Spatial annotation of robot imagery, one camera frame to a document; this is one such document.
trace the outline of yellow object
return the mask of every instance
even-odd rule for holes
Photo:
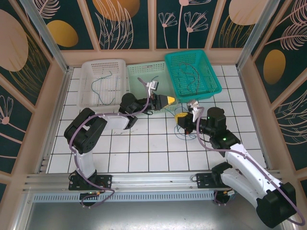
[[[54,20],[49,22],[47,27],[58,45],[72,47],[78,43],[77,32],[68,23]]]
[[[8,71],[20,71],[28,59],[27,34],[9,13],[0,10],[0,66]]]
[[[112,21],[123,21],[125,9],[132,18],[140,8],[140,0],[93,0],[93,4],[102,16]]]
[[[167,102],[168,102],[168,105],[171,105],[172,103],[175,102],[175,98],[167,96]]]
[[[237,25],[255,24],[268,0],[232,0],[229,5],[229,17]]]
[[[179,118],[179,117],[185,117],[186,115],[188,115],[188,113],[176,114],[176,115],[175,115],[176,124],[178,124],[178,118]]]
[[[282,77],[286,67],[286,58],[282,51],[274,49],[265,58],[263,75],[265,81],[274,85]]]

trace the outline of metal sheet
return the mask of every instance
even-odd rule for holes
[[[27,230],[268,230],[256,210],[237,196],[212,201],[109,202],[82,209],[76,203],[35,203]]]

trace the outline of orange circle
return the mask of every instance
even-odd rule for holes
[[[140,8],[140,0],[93,0],[93,4],[102,16],[112,21],[125,20],[125,9],[132,18]]]

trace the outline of cable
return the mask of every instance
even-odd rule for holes
[[[204,142],[207,142],[207,143],[210,143],[209,141],[207,141],[207,140],[204,140],[204,139],[201,139],[202,141],[204,141]]]
[[[159,77],[159,75],[158,76],[155,76],[151,81],[153,81],[155,78],[157,78],[157,77]]]
[[[173,114],[171,111],[169,111],[168,109],[165,109],[165,110],[167,110],[168,112],[170,112],[170,114],[173,115],[173,116],[175,117],[175,114]],[[179,132],[180,129],[181,129],[181,127],[178,126],[178,125],[176,125],[176,126],[174,127],[174,134],[175,134],[175,136],[176,136],[178,139],[180,139],[180,140],[194,140],[194,139],[196,139],[196,135],[195,135],[195,134],[189,134],[188,136],[189,136],[189,138],[191,138],[191,139],[187,139],[187,135],[184,135],[184,134],[182,134],[182,133]]]
[[[111,77],[111,76],[112,76],[111,71],[110,71],[110,74],[111,74],[111,75],[108,75],[108,76],[105,76],[105,77],[102,77],[102,78],[98,78],[97,80],[94,80],[94,81],[92,82],[92,85],[91,85],[92,91],[98,95],[98,99],[100,100],[100,102],[101,102],[102,105],[111,105],[111,104],[113,103],[113,101],[115,100],[115,97],[113,98],[113,100],[112,100],[109,104],[103,103],[102,100],[101,100],[100,94],[97,93],[97,92],[93,89],[93,84],[94,84],[95,82],[99,81],[99,80],[105,79],[105,78],[107,78],[107,77]],[[117,89],[117,78],[116,78],[115,90],[116,90],[116,89]]]
[[[203,144],[203,142],[201,141],[201,138],[200,138],[200,129],[199,129],[199,126],[200,126],[200,121],[201,121],[201,115],[204,111],[204,107],[198,107],[198,109],[201,109],[201,114],[199,115],[199,117],[197,118],[197,123],[196,123],[196,134],[197,134],[197,138],[198,138],[198,141],[200,142],[200,144],[206,149],[206,150],[209,150],[209,151],[216,151],[216,152],[233,152],[233,153],[236,153],[236,154],[239,154],[240,156],[244,157],[245,159],[247,159],[248,161],[250,161],[258,170],[259,172],[261,172],[261,174],[264,176],[265,179],[267,179],[277,190],[278,192],[280,192],[281,195],[283,195],[283,197],[289,202],[289,204],[295,209],[295,211],[298,213],[298,215],[300,216],[300,218],[302,219],[302,223],[298,223],[296,221],[293,221],[291,219],[288,219],[288,221],[290,221],[291,223],[294,223],[298,226],[304,226],[306,221],[305,221],[305,218],[303,216],[303,214],[301,213],[301,211],[297,208],[297,206],[292,202],[292,200],[290,200],[290,198],[278,187],[277,184],[275,184],[271,178],[267,175],[266,171],[264,172],[262,170],[262,168],[260,166],[258,166],[258,164],[252,159],[250,158],[249,156],[245,155],[244,153],[242,152],[239,152],[239,151],[236,151],[236,150],[232,150],[232,149],[211,149],[207,146],[205,146]]]
[[[110,189],[110,188],[100,187],[100,186],[98,186],[98,185],[92,183],[91,181],[89,181],[89,180],[85,177],[85,175],[84,175],[83,172],[81,171],[80,166],[79,166],[79,164],[78,164],[78,161],[77,161],[77,151],[76,151],[75,148],[72,147],[72,142],[73,142],[73,140],[75,139],[77,133],[81,130],[81,128],[82,128],[88,121],[90,121],[91,119],[93,119],[93,118],[95,118],[95,117],[98,117],[98,116],[104,117],[104,116],[108,116],[108,115],[136,116],[136,115],[141,114],[142,112],[144,112],[144,111],[146,110],[148,104],[149,104],[149,97],[150,97],[150,96],[149,96],[149,93],[148,93],[148,90],[147,90],[147,85],[146,85],[146,83],[145,83],[141,78],[138,78],[138,80],[143,84],[143,86],[144,86],[144,88],[145,88],[145,90],[146,90],[146,92],[147,92],[147,102],[146,102],[146,104],[145,104],[145,106],[144,106],[144,108],[143,108],[142,110],[140,110],[140,111],[138,111],[138,112],[135,112],[135,113],[132,113],[132,114],[121,114],[121,113],[105,113],[105,114],[104,114],[104,113],[102,113],[102,114],[95,114],[95,115],[93,115],[93,116],[90,116],[90,117],[88,117],[85,121],[83,121],[82,124],[76,129],[76,131],[75,131],[74,134],[72,135],[71,140],[70,140],[70,142],[69,142],[69,148],[70,148],[70,150],[71,150],[71,151],[73,152],[73,154],[74,154],[74,160],[75,160],[75,164],[76,164],[76,167],[77,167],[76,171],[79,173],[79,175],[80,175],[88,184],[90,184],[90,185],[92,185],[92,186],[94,186],[94,187],[100,189],[100,191],[111,191],[111,192],[112,192],[111,195],[107,196],[105,199],[103,199],[103,200],[100,201],[100,202],[96,202],[95,204],[93,204],[92,206],[89,206],[88,208],[96,207],[96,206],[98,206],[98,205],[100,205],[100,204],[103,204],[106,200],[108,200],[108,199],[115,193],[115,190]],[[84,200],[84,199],[82,199],[81,204],[82,204],[83,208],[85,208],[85,207],[87,207],[87,206],[84,205],[83,200]]]
[[[197,95],[198,88],[199,88],[199,86],[200,86],[200,74],[199,74],[198,71],[195,69],[195,67],[192,66],[192,65],[189,64],[189,63],[181,62],[181,63],[179,64],[179,68],[180,68],[180,70],[181,70],[182,73],[188,74],[188,75],[192,75],[192,76],[194,77],[194,81],[190,82],[190,83],[187,85],[187,90],[189,90],[190,92],[192,92],[192,91],[189,89],[189,86],[190,86],[192,83],[194,83],[194,82],[196,81],[196,77],[195,77],[194,74],[192,74],[192,73],[184,72],[184,71],[182,70],[182,68],[180,67],[181,65],[185,65],[185,66],[186,66],[186,70],[188,70],[187,66],[191,66],[191,67],[194,69],[194,71],[197,73],[197,76],[198,76],[198,84],[197,84],[197,88],[196,88],[196,92],[195,92],[195,94]]]

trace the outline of floor tile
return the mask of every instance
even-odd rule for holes
[[[71,79],[80,79],[81,68],[74,68]]]
[[[200,107],[204,107],[204,111],[201,115],[201,117],[207,117],[208,109],[215,107],[214,102],[207,102],[207,103],[199,103]]]
[[[149,118],[165,118],[165,113],[156,113],[149,116]]]
[[[168,171],[167,152],[150,152],[149,153],[149,171]]]
[[[76,105],[64,106],[62,120],[74,120],[79,115],[79,108]]]
[[[166,135],[149,135],[149,152],[166,152]]]
[[[93,153],[109,153],[110,143],[111,143],[111,136],[100,136],[97,144],[93,149]]]
[[[179,129],[179,131],[176,128],[177,124],[174,118],[167,118],[166,119],[166,129],[168,134],[184,134],[184,129]]]
[[[129,136],[112,136],[111,152],[129,152]]]
[[[75,171],[77,169],[76,164],[75,164],[75,159],[74,159],[74,155],[71,155],[71,162],[69,163],[69,169],[68,169],[68,173],[72,173],[73,171]]]
[[[250,116],[248,104],[246,102],[232,102],[236,116]]]
[[[240,132],[255,132],[255,127],[251,116],[237,116],[236,121]]]
[[[67,139],[65,137],[57,137],[53,153],[54,154],[71,153]]]
[[[224,109],[225,116],[234,116],[234,109],[232,108],[231,102],[217,102],[215,103],[216,107],[219,107],[221,109]]]
[[[128,153],[111,153],[109,173],[126,173],[128,172],[129,154]]]
[[[63,120],[59,124],[58,136],[64,136],[65,130],[72,123],[72,120]]]
[[[230,97],[228,93],[228,89],[222,89],[222,91],[218,94],[214,95],[215,102],[229,102]]]
[[[112,130],[112,135],[129,135],[130,134],[130,129],[113,129]]]
[[[221,84],[221,87],[223,89],[226,89],[227,85],[226,85],[225,77],[217,77],[217,79],[219,80],[219,83]]]
[[[238,71],[236,69],[236,66],[222,66],[223,72],[225,76],[238,76]]]
[[[222,66],[212,66],[216,76],[224,76]]]
[[[175,134],[167,135],[168,151],[186,151],[186,140],[179,139]]]
[[[249,150],[248,153],[262,166],[262,168],[267,168],[267,164],[265,163],[265,159],[260,149]]]
[[[199,150],[206,151],[206,149],[200,144],[197,138],[193,140],[187,140],[187,150],[188,151],[199,151]]]
[[[75,91],[77,92],[79,90],[79,79],[72,79],[71,80],[71,83],[69,85],[69,89],[68,91],[71,92],[71,91]]]
[[[227,125],[227,129],[230,132],[238,132],[239,131],[238,126],[236,124],[236,118],[234,116],[226,118],[226,125]]]
[[[104,130],[103,132],[102,132],[102,136],[110,136],[112,134],[112,130]]]
[[[260,149],[260,144],[259,144],[256,132],[240,133],[240,135],[242,138],[242,143],[247,150]]]
[[[242,84],[238,76],[237,77],[227,77],[225,79],[226,79],[227,87],[229,89],[241,89],[242,88]]]
[[[148,135],[131,135],[130,152],[148,152]]]
[[[48,173],[67,173],[70,160],[70,154],[53,154]]]
[[[78,92],[68,92],[65,105],[76,105],[78,99]]]
[[[148,172],[148,153],[130,153],[129,172]]]
[[[214,102],[214,97],[210,97],[210,98],[207,98],[207,99],[202,99],[202,100],[198,100],[198,102]]]
[[[189,170],[187,152],[169,152],[168,158],[170,171]]]
[[[208,170],[206,151],[188,152],[190,170]]]
[[[138,119],[130,129],[130,134],[148,134],[148,119]]]
[[[224,157],[221,156],[220,153],[215,151],[207,151],[209,169],[211,170],[214,166],[226,161]]]
[[[93,154],[94,165],[98,173],[107,173],[110,154]]]
[[[245,102],[246,98],[243,89],[229,89],[230,99],[232,102]]]
[[[163,118],[149,119],[149,134],[166,134],[166,123]]]

